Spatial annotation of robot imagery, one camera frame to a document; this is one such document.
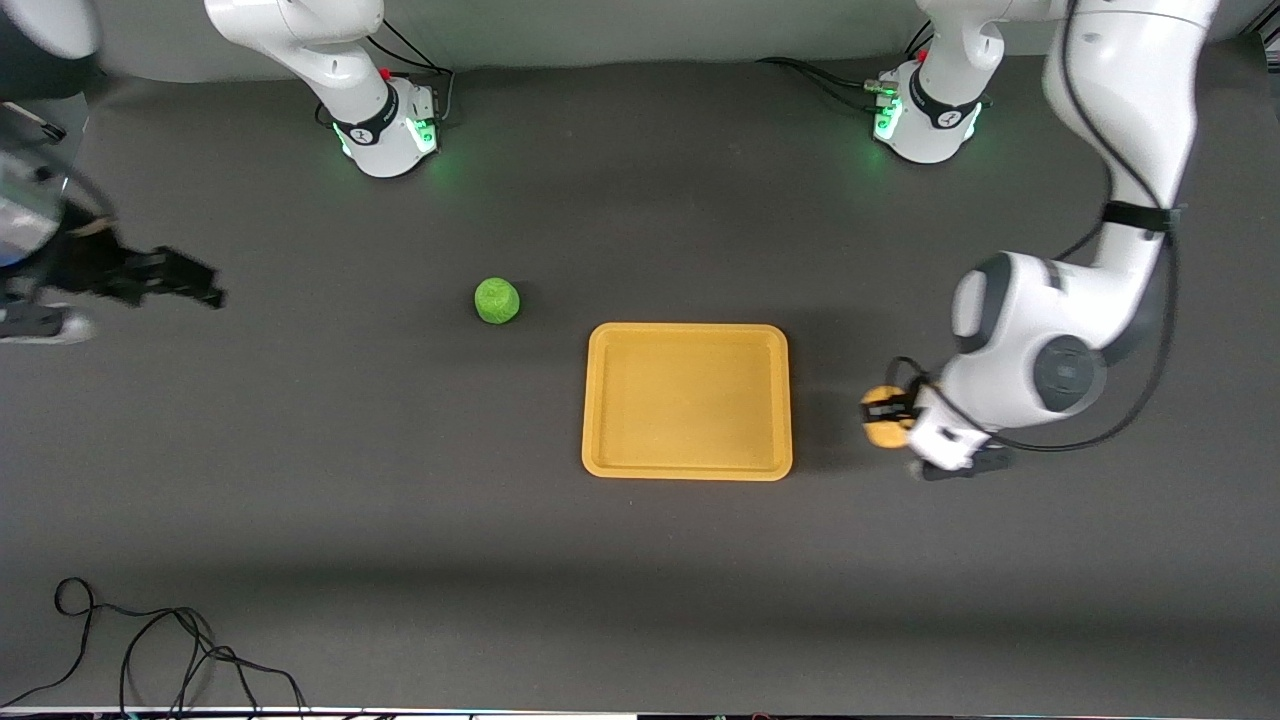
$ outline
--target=black cable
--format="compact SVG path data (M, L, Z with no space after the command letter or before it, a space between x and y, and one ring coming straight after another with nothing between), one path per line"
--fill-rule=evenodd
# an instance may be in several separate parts
M897 384L897 369L902 365L909 365L918 377L928 378L929 372L924 369L923 365L915 361L914 357L908 357L906 355L899 355L888 361L888 368L884 369L884 384L890 387L899 387Z
M1080 0L1068 0L1066 3L1066 22L1062 26L1062 46L1059 50L1059 72L1061 72L1062 74L1062 86L1066 90L1066 97L1068 100L1071 101L1071 109L1075 110L1075 114L1080 117L1080 122L1084 123L1084 127L1089 131L1089 135L1093 136L1093 140L1096 140L1098 145L1101 145L1102 149L1106 150L1107 155L1110 155L1112 160L1115 160L1121 168L1124 168L1126 173L1129 173L1129 177L1132 177L1134 182L1138 183L1139 187L1142 187L1142 191L1151 200L1152 206L1169 210L1169 208L1161 205L1160 199L1156 197L1156 191L1152 190L1151 183L1147 182L1147 178L1142 177L1142 174L1138 173L1137 169L1134 169L1133 164L1129 163L1126 158L1120 155L1120 151L1116 150L1115 146L1111 145L1111 141L1108 141L1106 136L1102 135L1102 131L1098 129L1097 123L1094 123L1093 118L1089 117L1089 113L1085 111L1084 104L1080 102L1080 96L1075 90L1075 81L1071 79L1070 61L1069 61L1071 54L1071 28L1075 24L1075 14L1076 14L1075 10L1079 6L1079 4Z
M417 55L419 58L421 58L424 63L426 63L428 65L435 68L436 70L439 70L442 73L451 73L451 74L453 73L453 70L449 70L447 68L442 68L440 65L436 65L430 58L428 58L426 55L424 55L422 51L417 49L417 45L413 45L412 42L410 42L408 38L404 37L404 35L401 31L396 29L396 26L393 26L390 23L390 20L383 19L383 24L387 26L387 29L392 31L392 35L394 35L396 37L398 37L401 40L401 42L404 44L406 47L408 47L410 50L413 51L415 55Z
M4 129L8 131L9 133L14 133L14 135L19 133L19 131L17 129L15 126L9 124L9 123L3 123L3 124L4 124ZM22 143L14 145L12 147L3 147L0 150L4 150L5 152L22 152L24 150L31 150L32 147L44 147L44 146L47 146L47 145L60 145L64 140L67 140L67 131L64 131L63 128L60 128L60 127L58 127L58 126L55 126L52 123L45 123L45 124L40 126L40 137L37 140L31 140L31 141L27 141L27 142L22 142Z
M1272 19L1275 19L1275 17L1277 14L1280 14L1280 5L1277 5L1270 13L1267 13L1267 17L1265 17L1261 20L1253 23L1253 32L1261 33L1262 28L1267 27L1267 23L1270 23Z
M911 41L906 44L906 50L902 50L902 54L906 55L908 60L911 59L911 47L915 46L915 41L920 40L920 36L924 35L924 31L929 29L929 26L932 26L932 24L933 24L933 20L924 20L924 24L920 26L920 29L915 31L915 35L911 36ZM924 42L928 42L928 41L929 41L929 38L925 37Z
M438 68L434 64L433 65L424 65L422 63L419 63L417 60L410 60L408 58L401 55L399 53L393 53L393 51L388 50L387 47L384 47L376 40L374 40L372 37L366 37L365 40L367 40L369 44L372 45L374 47L381 50L384 55L396 58L401 63L404 63L407 65L413 65L415 68L422 68L424 70L431 70L431 72L435 72L435 73L443 73L444 72L442 68Z
M1110 199L1111 197L1111 192L1114 190L1115 190L1115 183L1111 179L1111 172L1107 170L1107 190L1103 193L1103 197ZM1071 255L1075 255L1080 250L1084 250L1085 245L1088 245L1092 240L1094 240L1096 237L1098 237L1098 234L1102 233L1102 227L1106 225L1106 224L1107 224L1106 220L1103 220L1102 215L1100 214L1097 222L1093 223L1093 227L1089 228L1089 232L1084 233L1084 237L1082 237L1080 240L1075 241L1075 243L1071 245L1070 247L1068 247L1066 250L1064 250L1064 251L1059 252L1057 255L1055 255L1053 259L1057 260L1057 261L1062 261L1062 260L1066 260L1068 258L1070 258Z
M933 393L938 396L938 400L947 406L948 410L955 413L961 420L972 425L974 429L986 433L993 442L1011 447L1014 450L1021 450L1025 452L1074 452L1076 450L1087 450L1091 447L1097 447L1103 442L1116 437L1123 433L1138 415L1147 407L1147 402L1156 395L1156 388L1160 386L1160 379L1165 373L1165 365L1169 361L1170 351L1172 350L1174 329L1178 322L1178 292L1179 292L1179 258L1178 258L1178 243L1169 243L1164 247L1169 254L1169 272L1167 272L1167 291L1165 296L1165 316L1160 332L1160 346L1156 348L1156 359L1153 360L1151 375L1148 375L1147 384L1143 386L1142 392L1138 398L1134 400L1133 405L1129 406L1129 411L1124 414L1120 420L1117 420L1111 428L1083 441L1069 442L1064 445L1036 445L1027 443L1012 439L1010 437L1002 436L1000 433L993 433L982 427L982 423L975 420L972 415L961 410L956 404L947 397L947 395L940 388L932 379L931 375L925 375L925 382Z
M835 81L838 81L838 83L841 83L842 87L858 87L859 90L863 87L861 83L854 83L854 81L845 79L845 78L842 78L840 76L835 76L832 73L828 73L827 70L823 70L822 68L817 68L814 65L810 65L809 63L804 63L804 61L800 61L800 60L792 60L791 58L763 58L763 59L756 60L756 61L758 63L771 64L771 65L781 65L781 67L791 68L791 69L796 70L797 73L800 73L801 77L804 77L805 79L808 79L809 82L812 82L814 86L817 86L818 90L823 91L823 94L826 94L828 97L831 97L832 100L835 100L836 102L840 102L841 105L844 105L846 108L852 108L854 110L860 110L860 111L864 111L864 113L876 113L876 111L878 111L878 108L876 108L874 105L867 105L867 104L861 104L861 102L855 102L854 100L850 100L849 97L845 97L844 95L841 95L840 92L837 92L833 87L829 87L828 85L826 85L823 82L823 79L827 79L828 77L829 78L835 78Z
M916 45L915 47L910 47L906 51L906 59L910 60L910 59L913 59L915 56L916 53L919 53L920 50L924 50L924 46L928 45L931 40L933 40L934 35L937 35L937 33L931 32L929 36L925 37L924 40L922 40L919 45Z
M773 55L773 56L769 56L769 58L760 58L759 60L756 60L756 63L764 63L767 65L782 65L782 67L786 67L786 68L794 68L794 69L800 70L803 73L809 73L809 74L818 76L822 79L824 79L824 81L827 81L827 82L829 82L832 85L838 85L841 87L850 87L850 88L854 88L854 90L863 90L863 83L859 82L859 81L856 81L856 79L849 79L849 78L840 77L836 73L832 73L829 70L824 70L824 69L819 68L818 65L814 65L813 63L805 63L804 60L796 60L795 58L782 58L782 56L778 56L778 55Z
M323 127L323 128L332 127L330 123L333 123L333 115L329 117L329 122L325 122L325 120L320 119L320 111L321 110L326 110L326 108L324 106L324 102L316 102L316 111L312 115L315 118L315 120L316 120L316 124L320 126L320 127Z
M86 606L81 610L70 611L63 602L64 593L72 585L79 587L84 592ZM59 679L54 680L52 683L31 688L29 691L26 691L14 697L13 700L5 702L4 705L0 705L0 708L9 707L12 705L22 702L23 700L41 691L56 688L58 685L70 679L70 676L76 674L76 670L78 670L81 664L84 661L84 653L88 648L88 635L90 635L90 629L92 628L93 624L93 618L102 610L110 610L118 615L124 615L127 618L148 618L147 623L142 626L142 629L140 629L129 641L129 644L124 651L124 657L120 662L120 675L119 675L119 685L116 688L118 689L116 700L122 717L127 715L125 683L129 678L129 669L131 669L131 662L133 660L133 651L134 648L137 648L138 642L141 642L142 638L148 632L151 632L163 620L169 618L173 618L173 620L178 624L178 626L180 626L182 630L186 632L192 638L192 653L187 661L187 667L183 671L182 687L178 689L178 693L174 697L173 703L170 705L169 715L174 715L174 711L177 711L177 714L179 715L182 714L183 708L186 707L187 692L191 687L191 683L195 680L200 667L204 665L206 660L223 662L236 667L236 673L241 683L241 689L244 692L244 697L246 700L248 700L250 705L252 705L255 712L259 711L261 705L259 703L257 697L255 697L252 688L250 688L248 678L246 676L244 670L253 670L256 673L283 676L285 680L288 680L289 689L293 692L293 698L298 706L300 717L302 717L303 708L307 707L307 702L302 694L302 689L300 688L293 675L291 675L284 670L269 667L266 665L259 665L256 662L244 660L243 657L236 655L236 651L232 650L230 647L215 643L212 639L212 628L210 626L209 620L206 620L204 615L201 615L192 607L186 607L186 606L160 607L156 610L138 611L138 610L129 610L119 605L113 605L110 602L99 602L97 598L93 596L93 588L90 587L87 582L84 582L82 578L72 577L63 579L60 583L58 583L58 587L54 589L54 610L56 610L58 614L63 615L64 618L84 616L84 626L81 630L79 650L76 653L76 660L72 662L72 666L67 670L67 673L64 673Z

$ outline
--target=orange tray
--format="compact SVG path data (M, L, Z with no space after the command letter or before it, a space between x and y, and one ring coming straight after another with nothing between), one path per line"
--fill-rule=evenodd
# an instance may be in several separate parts
M786 336L772 325L595 328L582 465L600 478L782 479L791 471Z

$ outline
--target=green light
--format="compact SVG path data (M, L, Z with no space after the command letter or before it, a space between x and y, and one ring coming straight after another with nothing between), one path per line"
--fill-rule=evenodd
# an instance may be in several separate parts
M347 138L343 137L342 131L338 129L338 123L333 123L333 132L338 136L338 142L342 143L342 154L351 158L351 147L347 147Z
M893 131L897 128L897 120L902 117L902 101L897 97L888 108L882 108L881 114L886 115L876 123L876 137L881 140L888 140L893 137Z
M410 136L413 137L413 143L417 145L419 151L425 155L435 150L435 132L433 132L429 120L404 118L404 127L408 128Z
M964 138L965 140L969 140L970 137L973 137L973 131L974 131L974 128L978 127L978 115L979 114L982 114L982 102L978 102L978 106L973 109L973 119L969 120L969 129L964 131Z

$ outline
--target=cable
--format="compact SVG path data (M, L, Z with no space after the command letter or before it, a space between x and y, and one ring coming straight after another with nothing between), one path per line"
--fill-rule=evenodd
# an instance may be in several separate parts
M1111 172L1108 170L1107 172L1107 191L1103 193L1103 197L1110 199L1112 190L1115 190L1115 183L1112 182L1112 179L1111 179ZM1066 260L1068 258L1070 258L1071 255L1075 255L1080 250L1084 250L1085 245L1088 245L1093 238L1098 237L1098 234L1102 233L1102 225L1105 225L1105 224L1106 224L1106 222L1103 222L1102 215L1098 215L1097 222L1093 223L1093 227L1089 228L1089 232L1084 233L1084 237L1082 237L1080 240L1075 241L1075 243L1071 245L1070 247L1068 247L1066 250L1064 250L1064 251L1059 252L1057 255L1055 255L1053 259L1061 263L1062 260Z
M916 54L916 53L919 53L920 50L924 50L924 46L925 46L925 45L928 45L931 40L933 40L934 35L936 35L936 33L932 33L932 32L931 32L931 33L929 33L929 36L928 36L928 37L925 37L924 40L922 40L919 45L916 45L915 47L913 47L913 49L911 49L911 51L910 51L910 53L908 53L908 55L906 55L906 56L908 56L908 58L911 58L913 55L915 55L915 54Z
M924 31L929 29L929 26L932 26L932 24L933 24L933 20L924 20L924 24L920 26L920 29L915 31L915 35L911 36L911 41L906 44L906 50L902 50L902 54L906 55L908 60L911 59L911 54L914 53L913 47L915 47L915 41L920 40L920 36L924 35ZM923 44L928 42L929 37L925 37L920 44L923 45Z
M826 94L828 97L831 97L832 100L835 100L836 102L840 102L841 105L844 105L846 108L852 108L854 110L860 110L860 111L864 111L864 113L876 113L878 110L878 108L876 108L874 105L865 105L865 104L861 104L861 102L855 102L854 100L850 100L849 97L845 97L840 92L836 92L835 88L832 88L832 87L827 86L826 83L823 83L823 79L829 79L829 82L835 82L835 83L840 85L841 87L856 87L856 88L861 90L863 83L860 83L860 82L855 83L854 81L850 81L850 79L842 78L840 76L828 73L827 70L823 70L822 68L818 68L815 65L810 65L809 63L804 63L801 60L794 60L791 58L763 58L760 60L756 60L756 63L765 63L765 64L769 64L769 65L781 65L781 67L791 68L791 69L796 70L797 73L800 73L801 77L804 77L805 79L808 79L813 85L815 85L818 87L818 90L823 91L823 94Z
M1270 23L1271 20L1274 20L1275 17L1276 17L1276 14L1280 14L1280 5L1277 5L1270 13L1267 13L1267 17L1265 17L1265 18L1254 22L1253 23L1253 32L1261 33L1262 28L1267 27L1267 23Z
M396 58L401 63L404 63L407 65L413 65L415 68L422 68L424 70L431 70L431 72L435 72L435 73L443 73L444 72L444 70L442 70L440 68L438 68L435 65L424 65L422 63L419 63L417 60L410 60L408 58L406 58L406 56L403 56L403 55L401 55L398 53L392 53L387 47L383 47L383 45L380 42L378 42L376 40L374 40L372 36L366 37L365 40L367 40L369 44L372 45L374 47L381 50L384 55L389 55L392 58Z
M433 63L430 58L428 58L426 55L424 55L422 51L417 49L417 45L413 45L412 42L410 42L408 38L404 37L404 35L401 31L396 29L396 26L393 26L390 23L390 20L384 19L383 24L387 26L387 29L392 31L392 35L394 35L396 37L398 37L401 40L401 42L404 44L406 47L408 47L410 50L412 50L413 54L417 55L419 58L421 58L422 61L426 63L429 67L433 67L433 68L435 68L435 69L438 69L440 72L452 72L452 70L445 70L440 65L436 65L435 63Z
M1093 136L1097 143L1105 150L1105 152L1110 155L1111 159L1115 160L1116 164L1120 165L1126 173L1129 173L1134 178L1134 181L1139 184L1139 187L1142 187L1142 191L1151 200L1152 205L1162 210L1171 210L1172 208L1166 208L1160 202L1158 197L1156 197L1155 190L1152 188L1147 178L1144 178L1140 173L1138 173L1137 169L1128 161L1128 159L1120 155L1120 152L1115 149L1115 146L1110 141L1107 141L1107 138L1101 133L1101 131L1098 131L1093 119L1088 115L1088 113L1084 110L1083 104L1080 102L1079 95L1075 90L1075 83L1071 79L1071 74L1069 72L1071 28L1074 27L1074 20L1076 15L1075 10L1078 5L1079 0L1068 1L1066 22L1062 27L1062 40L1059 53L1059 61L1060 61L1059 69L1062 73L1062 83L1066 90L1068 100L1071 102L1071 109L1076 113L1076 115L1079 115L1080 122L1089 131L1089 133ZM1110 177L1108 173L1107 181L1108 181L1107 196L1110 197L1111 195L1110 188L1114 188L1115 178ZM1100 219L1098 224L1094 225L1094 228L1088 234L1085 234L1084 238L1082 238L1079 242L1076 242L1075 245L1061 252L1056 259L1064 259L1078 251L1089 240L1093 240L1093 237L1098 234L1102 224L1103 223ZM1164 378L1165 368L1169 363L1169 356L1172 352L1174 334L1178 325L1178 295L1180 290L1179 278L1180 278L1180 265L1181 265L1181 260L1179 258L1176 229L1171 228L1165 233L1161 250L1164 250L1167 254L1167 269L1165 278L1166 283L1165 307L1160 329L1160 342L1156 347L1156 357L1152 361L1151 373L1147 377L1147 382L1143 386L1142 392L1134 400L1133 405L1124 414L1124 416L1120 418L1120 420L1117 420L1114 425L1111 425L1111 428L1088 439L1069 442L1064 445L1036 445L1036 443L1015 441L1000 433L992 433L987 430L982 425L982 423L977 421L973 416L961 410L950 397L947 397L947 395L942 391L942 388L938 387L938 384L933 380L932 375L927 372L923 372L923 368L919 365L919 363L915 363L915 360L911 360L910 357L905 356L895 357L893 360L890 361L886 374L887 377L896 380L896 370L899 365L904 363L911 365L911 368L919 373L919 377L924 379L924 382L929 386L929 388L934 392L934 395L937 395L938 400L941 400L942 404L946 405L948 410L955 413L960 419L972 425L974 429L986 433L991 438L991 441L1004 445L1006 447L1027 452L1073 452L1076 450L1096 447L1116 437L1125 429L1128 429L1129 425L1132 425L1133 421L1138 418L1138 415L1142 414L1147 404L1156 395L1156 389L1160 387L1160 380Z
M84 591L87 602L86 606L81 610L70 611L63 602L63 594L72 585L76 585L82 591ZM119 605L113 605L110 602L99 602L97 598L93 596L93 588L90 587L87 582L84 582L82 578L72 577L72 578L64 578L60 583L58 583L58 588L54 589L54 610L56 610L58 614L63 615L64 618L84 616L84 626L81 630L79 650L76 653L76 660L72 662L72 666L67 670L67 673L63 674L61 678L54 680L52 683L31 688L29 691L26 691L14 697L13 700L5 702L4 705L0 705L0 708L9 707L12 705L22 702L23 700L41 691L56 688L58 685L70 679L70 676L76 674L76 670L79 669L81 662L83 662L84 660L84 653L86 650L88 648L88 635L90 635L90 629L92 628L93 624L93 618L102 610L110 610L118 615L124 615L127 618L148 618L147 623L142 626L142 629L140 629L129 641L129 644L124 651L124 657L120 661L120 675L119 675L119 685L116 688L118 691L116 700L122 717L128 715L125 708L125 683L131 674L129 670L131 670L131 662L133 660L133 651L137 648L138 642L141 642L142 638L152 628L155 628L163 620L169 618L173 618L174 621L178 623L178 626L180 626L182 630L186 632L192 638L191 657L188 659L187 667L183 671L182 687L179 687L173 703L169 706L169 716L173 716L175 711L179 715L182 714L183 708L186 707L187 692L191 687L191 683L195 680L196 674L198 673L201 665L204 665L206 660L214 660L215 662L224 662L236 667L236 673L241 683L241 689L244 692L246 700L248 700L250 705L252 705L255 714L261 708L261 705L259 703L257 697L255 697L252 688L250 688L248 678L246 676L244 670L253 670L256 673L280 675L285 680L288 680L289 689L293 692L293 700L298 706L298 717L302 717L303 708L308 707L306 698L302 696L302 689L300 688L293 675L291 675L284 670L251 662L236 655L236 651L232 650L230 647L216 644L212 639L214 633L212 628L209 624L209 620L206 620L204 615L201 615L192 607L186 607L186 606L160 607L157 610L138 611L138 610L129 610L127 607L120 607Z
M850 88L854 88L854 90L863 90L863 83L859 82L859 81L856 81L856 79L849 79L849 78L840 77L836 73L832 73L829 70L824 70L824 69L819 68L818 65L814 65L813 63L805 63L804 60L796 60L795 58L782 58L782 56L778 56L778 55L773 55L773 56L769 56L769 58L760 58L759 60L756 60L756 63L764 63L767 65L782 65L782 67L786 67L786 68L794 68L794 69L800 70L803 73L810 73L810 74L818 76L822 79L824 79L824 81L827 81L827 82L829 82L832 85L838 85L841 87L850 87Z
M55 123L46 120L45 118L41 118L40 115L23 108L22 105L18 105L17 102L4 102L3 105L5 109L15 113L18 117L24 118L40 126L40 132L45 133L45 137L47 137L52 145L58 145L67 137L67 131L61 126L58 126Z
M332 127L333 115L329 115L329 122L325 122L325 120L320 119L320 111L321 110L328 110L328 109L324 106L324 102L316 102L316 111L312 114L312 117L316 120L316 124L320 126L320 127L323 127L323 128Z

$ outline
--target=black strap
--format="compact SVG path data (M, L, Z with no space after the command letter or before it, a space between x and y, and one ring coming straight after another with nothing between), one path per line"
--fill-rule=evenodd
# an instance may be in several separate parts
M961 120L969 117L969 113L973 113L973 109L978 106L978 101L982 99L980 96L975 97L964 105L947 105L929 97L929 94L924 92L924 86L920 85L920 68L915 68L915 72L911 73L908 88L911 92L911 101L915 102L915 106L920 111L929 117L929 122L938 129L951 129L959 126Z
M915 398L920 395L920 388L924 387L925 379L924 375L916 375L911 379L911 384L908 386L906 392L891 395L884 400L864 402L863 423L914 420L919 415L919 410L915 407Z
M399 97L396 88L390 85L387 86L387 102L383 104L383 109L378 111L376 115L369 118L367 120L360 123L344 123L339 119L334 119L333 124L338 126L338 129L351 138L356 145L374 145L378 138L383 136L383 131L392 124L396 119L396 113L399 108Z
M1162 208L1146 208L1143 205L1134 205L1133 202L1124 202L1120 200L1112 200L1102 209L1103 223L1129 225L1132 228L1142 228L1151 232L1175 231L1178 228L1180 215L1180 208L1165 210Z

